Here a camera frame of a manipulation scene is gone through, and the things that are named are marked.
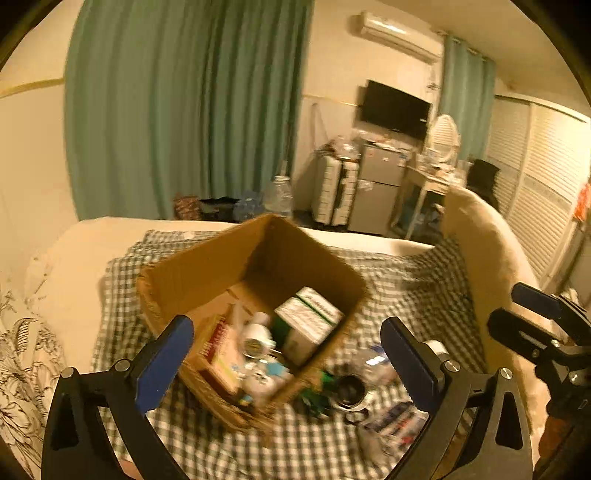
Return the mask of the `white sachet packet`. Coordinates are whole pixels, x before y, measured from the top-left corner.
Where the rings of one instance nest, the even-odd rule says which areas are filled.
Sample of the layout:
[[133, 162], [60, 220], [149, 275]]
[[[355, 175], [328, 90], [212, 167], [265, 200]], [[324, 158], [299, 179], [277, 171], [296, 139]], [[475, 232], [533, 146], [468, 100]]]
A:
[[398, 402], [370, 416], [359, 427], [363, 454], [379, 463], [404, 454], [429, 419], [412, 401]]

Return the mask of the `clear plastic bag with items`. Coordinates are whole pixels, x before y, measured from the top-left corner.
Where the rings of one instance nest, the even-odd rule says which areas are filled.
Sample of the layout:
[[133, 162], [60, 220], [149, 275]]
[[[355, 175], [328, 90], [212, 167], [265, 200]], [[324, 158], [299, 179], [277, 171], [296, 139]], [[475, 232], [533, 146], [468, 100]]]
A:
[[370, 345], [356, 352], [346, 371], [360, 378], [368, 388], [394, 384], [400, 380], [381, 344]]

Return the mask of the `white tape roll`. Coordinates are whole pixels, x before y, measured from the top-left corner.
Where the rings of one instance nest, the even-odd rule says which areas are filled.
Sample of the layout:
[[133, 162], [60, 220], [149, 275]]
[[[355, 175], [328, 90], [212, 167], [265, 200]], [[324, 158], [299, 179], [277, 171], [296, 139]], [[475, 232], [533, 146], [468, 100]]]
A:
[[342, 412], [360, 412], [367, 406], [368, 395], [368, 387], [360, 377], [346, 374], [332, 384], [329, 402]]

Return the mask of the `green foil packet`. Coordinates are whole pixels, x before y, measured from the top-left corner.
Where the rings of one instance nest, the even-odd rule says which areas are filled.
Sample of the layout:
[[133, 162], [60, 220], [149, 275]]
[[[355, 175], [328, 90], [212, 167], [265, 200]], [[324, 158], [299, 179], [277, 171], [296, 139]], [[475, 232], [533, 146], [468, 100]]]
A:
[[298, 414], [326, 420], [332, 417], [331, 397], [335, 376], [330, 372], [322, 371], [320, 379], [320, 385], [301, 390], [295, 397], [293, 405]]

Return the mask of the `white small bottle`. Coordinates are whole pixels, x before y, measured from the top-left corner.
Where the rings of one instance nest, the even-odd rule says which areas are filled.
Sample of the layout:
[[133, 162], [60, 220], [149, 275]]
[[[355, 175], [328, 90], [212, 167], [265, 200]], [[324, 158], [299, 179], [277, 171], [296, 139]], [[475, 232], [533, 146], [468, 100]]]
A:
[[253, 314], [252, 319], [242, 328], [239, 346], [246, 358], [252, 360], [263, 359], [276, 347], [269, 325], [270, 315], [264, 312], [256, 312]]

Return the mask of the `white green medicine box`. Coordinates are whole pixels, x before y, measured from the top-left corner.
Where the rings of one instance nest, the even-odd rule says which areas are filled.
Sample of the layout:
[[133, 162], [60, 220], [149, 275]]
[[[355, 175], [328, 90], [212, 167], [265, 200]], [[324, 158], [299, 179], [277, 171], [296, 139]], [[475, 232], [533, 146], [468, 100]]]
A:
[[303, 287], [276, 308], [270, 333], [283, 357], [290, 364], [301, 367], [343, 317], [342, 311], [315, 289]]

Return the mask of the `black chair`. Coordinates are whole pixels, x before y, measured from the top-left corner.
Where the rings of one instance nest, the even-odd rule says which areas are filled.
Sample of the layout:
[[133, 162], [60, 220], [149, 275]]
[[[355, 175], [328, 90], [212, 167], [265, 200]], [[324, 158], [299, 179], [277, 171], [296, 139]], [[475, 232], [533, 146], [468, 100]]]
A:
[[494, 189], [499, 171], [499, 167], [483, 159], [475, 159], [468, 170], [466, 180], [466, 188], [496, 210], [499, 210], [499, 201]]

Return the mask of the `white louvered wardrobe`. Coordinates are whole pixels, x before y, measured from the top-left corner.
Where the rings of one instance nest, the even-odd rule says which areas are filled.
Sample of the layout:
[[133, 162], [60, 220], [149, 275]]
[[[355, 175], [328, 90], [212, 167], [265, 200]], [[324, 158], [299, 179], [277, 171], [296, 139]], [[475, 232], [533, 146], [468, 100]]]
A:
[[574, 235], [577, 197], [590, 169], [590, 118], [518, 94], [495, 96], [485, 159], [499, 168], [495, 194], [543, 288]]

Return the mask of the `brown cardboard box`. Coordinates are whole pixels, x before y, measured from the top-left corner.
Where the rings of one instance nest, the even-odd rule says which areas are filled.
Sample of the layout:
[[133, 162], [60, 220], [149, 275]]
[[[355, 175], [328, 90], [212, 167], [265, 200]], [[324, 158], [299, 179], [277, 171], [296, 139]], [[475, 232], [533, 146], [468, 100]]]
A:
[[[239, 301], [249, 313], [273, 313], [303, 287], [314, 288], [345, 315], [328, 339], [294, 370], [286, 385], [262, 407], [245, 411], [205, 371], [200, 351], [215, 328], [214, 315]], [[266, 214], [141, 268], [137, 293], [145, 323], [159, 335], [177, 315], [193, 322], [193, 345], [178, 376], [189, 391], [231, 431], [270, 435], [283, 408], [314, 385], [322, 367], [356, 326], [369, 296], [366, 281], [290, 221]]]

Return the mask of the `white round vanity mirror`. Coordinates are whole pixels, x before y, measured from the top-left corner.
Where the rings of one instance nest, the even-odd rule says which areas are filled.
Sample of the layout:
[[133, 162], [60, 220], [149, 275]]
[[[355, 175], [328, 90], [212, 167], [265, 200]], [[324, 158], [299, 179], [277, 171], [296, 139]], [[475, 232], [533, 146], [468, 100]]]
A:
[[452, 164], [459, 154], [461, 134], [449, 114], [438, 116], [429, 126], [425, 141], [425, 153], [431, 160]]

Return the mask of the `white suitcase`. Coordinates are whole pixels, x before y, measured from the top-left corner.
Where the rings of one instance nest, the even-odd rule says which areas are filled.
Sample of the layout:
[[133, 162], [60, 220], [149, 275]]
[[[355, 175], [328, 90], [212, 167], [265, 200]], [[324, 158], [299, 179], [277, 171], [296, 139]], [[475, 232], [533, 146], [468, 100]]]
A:
[[324, 226], [346, 226], [353, 206], [359, 163], [322, 155], [317, 160], [311, 213]]

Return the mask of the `green curtain right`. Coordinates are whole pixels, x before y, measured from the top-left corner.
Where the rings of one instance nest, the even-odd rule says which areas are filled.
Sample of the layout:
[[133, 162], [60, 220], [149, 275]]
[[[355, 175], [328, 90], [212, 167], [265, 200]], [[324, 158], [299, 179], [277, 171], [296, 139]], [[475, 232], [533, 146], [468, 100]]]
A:
[[444, 42], [439, 114], [458, 128], [460, 159], [485, 156], [495, 98], [497, 64], [466, 41], [448, 35]]

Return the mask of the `green curtain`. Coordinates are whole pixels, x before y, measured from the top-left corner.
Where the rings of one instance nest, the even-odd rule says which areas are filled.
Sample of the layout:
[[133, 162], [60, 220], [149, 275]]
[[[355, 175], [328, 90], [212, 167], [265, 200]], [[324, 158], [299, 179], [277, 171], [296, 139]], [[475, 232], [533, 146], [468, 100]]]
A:
[[439, 114], [458, 128], [460, 159], [485, 156], [495, 98], [497, 64], [466, 41], [448, 35], [444, 42]]
[[293, 164], [310, 1], [87, 1], [65, 68], [77, 216], [169, 219]]

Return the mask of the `green curtain left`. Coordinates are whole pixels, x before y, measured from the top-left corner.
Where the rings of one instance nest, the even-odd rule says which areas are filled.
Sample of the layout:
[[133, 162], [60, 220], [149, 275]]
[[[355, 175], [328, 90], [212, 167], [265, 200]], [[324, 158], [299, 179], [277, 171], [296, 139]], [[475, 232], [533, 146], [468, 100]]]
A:
[[77, 216], [169, 219], [293, 164], [310, 1], [87, 1], [65, 68]]

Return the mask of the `white air conditioner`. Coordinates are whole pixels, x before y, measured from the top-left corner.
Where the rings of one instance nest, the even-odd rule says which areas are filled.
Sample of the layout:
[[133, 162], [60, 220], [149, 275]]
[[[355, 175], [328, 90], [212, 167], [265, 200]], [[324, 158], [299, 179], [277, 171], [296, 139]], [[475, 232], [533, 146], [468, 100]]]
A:
[[439, 41], [368, 11], [363, 11], [360, 15], [360, 34], [393, 46], [431, 65], [437, 63], [444, 52]]

